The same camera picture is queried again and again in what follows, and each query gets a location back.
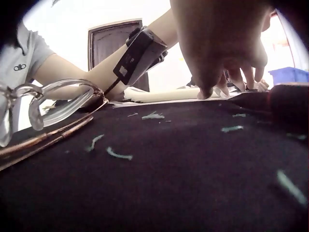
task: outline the fiber scrap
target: fiber scrap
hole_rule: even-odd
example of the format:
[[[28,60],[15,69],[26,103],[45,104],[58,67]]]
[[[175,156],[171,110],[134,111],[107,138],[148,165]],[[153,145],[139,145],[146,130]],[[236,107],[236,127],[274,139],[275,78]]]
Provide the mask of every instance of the fiber scrap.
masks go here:
[[[114,153],[112,151],[112,148],[111,147],[108,147],[106,149],[107,153],[110,154],[111,156],[114,156],[114,157],[117,157],[117,158],[122,158],[122,159],[128,159],[128,160],[132,160],[133,156],[124,156],[124,155],[118,155],[116,153]]]
[[[301,205],[308,207],[307,198],[303,195],[300,189],[297,188],[293,184],[293,182],[283,173],[282,170],[277,171],[277,178],[281,186],[287,189],[290,192],[290,194],[292,194]]]
[[[92,150],[95,148],[95,143],[96,143],[99,139],[101,139],[103,136],[104,136],[104,135],[99,135],[99,136],[95,137],[95,138],[92,140],[91,147],[86,147],[85,150],[88,151],[88,152],[92,151]]]
[[[156,111],[152,112],[151,114],[147,115],[147,116],[143,116],[142,119],[154,119],[154,118],[165,118],[162,113],[161,114],[157,114]]]
[[[244,117],[246,117],[246,114],[235,114],[235,115],[233,115],[233,118],[234,117],[243,117],[244,118]]]
[[[224,127],[221,129],[222,132],[227,133],[229,131],[236,131],[236,130],[240,130],[243,129],[243,126],[234,126],[234,127]]]
[[[128,115],[128,117],[131,117],[131,116],[134,116],[134,115],[138,115],[138,113],[130,114],[130,115]]]
[[[293,137],[293,138],[296,138],[296,139],[299,139],[299,140],[305,140],[307,138],[306,135],[294,135],[294,134],[291,134],[291,133],[287,133],[286,135],[288,137]]]

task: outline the black cloth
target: black cloth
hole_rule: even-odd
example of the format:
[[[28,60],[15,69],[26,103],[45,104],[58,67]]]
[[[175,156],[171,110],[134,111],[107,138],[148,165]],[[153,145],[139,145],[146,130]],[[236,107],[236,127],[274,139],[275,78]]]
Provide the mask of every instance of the black cloth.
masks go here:
[[[141,119],[153,111],[165,119]],[[103,108],[0,172],[1,231],[308,231],[307,209],[276,179],[283,170],[308,197],[308,141],[269,121],[227,101]],[[237,125],[243,130],[221,132]],[[12,143],[35,134],[17,132]]]

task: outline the finger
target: finger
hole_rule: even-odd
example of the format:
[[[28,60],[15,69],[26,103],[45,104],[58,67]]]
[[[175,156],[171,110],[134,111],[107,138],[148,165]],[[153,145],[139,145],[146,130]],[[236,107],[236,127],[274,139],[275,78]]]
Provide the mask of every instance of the finger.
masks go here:
[[[239,88],[241,91],[245,91],[246,87],[245,84],[243,82],[243,77],[241,76],[241,72],[240,69],[229,69],[227,70],[229,76],[230,76],[230,80],[232,81],[232,83]]]
[[[269,87],[269,84],[264,79],[262,79],[260,82],[262,82],[267,88]]]
[[[227,97],[230,96],[229,89],[227,88],[226,77],[224,71],[222,71],[221,78],[216,85]]]
[[[259,92],[265,92],[267,90],[267,87],[263,83],[258,82],[257,84],[258,84],[258,91]]]
[[[245,75],[248,89],[253,89],[254,88],[253,68],[251,67],[251,65],[246,64],[241,67],[241,70]]]
[[[247,57],[251,66],[254,68],[264,68],[267,65],[268,58],[261,39],[256,42],[254,52]]]
[[[219,63],[215,63],[214,59],[212,62],[204,62],[204,60],[209,59],[201,61],[200,59],[190,59],[187,56],[186,58],[189,60],[187,63],[188,68],[193,75],[195,83],[201,90],[200,94],[203,96],[203,99],[211,97],[213,87],[218,84],[222,74],[222,68]]]
[[[264,75],[264,67],[256,68],[254,73],[254,79],[256,82],[260,82]]]

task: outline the hand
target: hand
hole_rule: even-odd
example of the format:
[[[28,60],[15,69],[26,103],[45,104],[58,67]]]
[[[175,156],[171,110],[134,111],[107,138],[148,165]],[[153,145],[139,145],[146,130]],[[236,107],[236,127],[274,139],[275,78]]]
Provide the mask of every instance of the hand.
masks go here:
[[[267,55],[260,35],[270,13],[268,5],[254,0],[171,0],[171,8],[184,59],[201,89],[198,98],[210,97],[214,86],[228,95],[223,69],[243,91],[240,68],[248,88],[262,79]]]

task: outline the eyeglasses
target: eyeglasses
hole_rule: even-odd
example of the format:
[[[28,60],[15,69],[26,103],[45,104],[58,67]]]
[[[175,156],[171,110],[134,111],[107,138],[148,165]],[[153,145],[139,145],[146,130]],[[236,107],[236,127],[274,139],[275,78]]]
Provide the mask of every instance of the eyeglasses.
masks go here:
[[[51,92],[56,91],[59,88],[70,86],[70,85],[77,85],[77,84],[79,86],[88,86],[89,90],[87,90],[82,95],[75,97],[71,101],[68,101],[67,103],[61,106],[50,109],[47,114],[41,115],[39,106],[47,99],[46,95],[50,94]],[[90,81],[82,80],[82,79],[63,79],[63,80],[45,85],[43,87],[38,87],[33,84],[22,84],[14,89],[11,89],[7,85],[0,83],[0,96],[1,95],[4,96],[4,103],[2,104],[0,102],[0,120],[2,120],[0,124],[0,146],[1,147],[6,147],[12,138],[13,107],[16,101],[23,96],[33,96],[33,99],[31,100],[30,105],[29,105],[28,116],[29,116],[31,126],[33,127],[33,129],[37,131],[40,131],[44,127],[56,124],[68,118],[74,112],[76,112],[80,107],[84,106],[85,103],[88,102],[93,97],[100,97],[100,99],[102,99],[101,105],[96,110],[98,110],[104,104],[108,103],[108,100],[105,98],[102,90],[97,88]],[[82,119],[85,118],[85,120],[87,121],[89,120],[89,114],[87,115],[87,117],[85,116]],[[23,146],[19,144],[18,147],[19,148],[17,148],[16,146],[13,149],[10,148],[9,153],[11,153],[12,151],[16,149],[19,150],[20,147],[23,147]]]

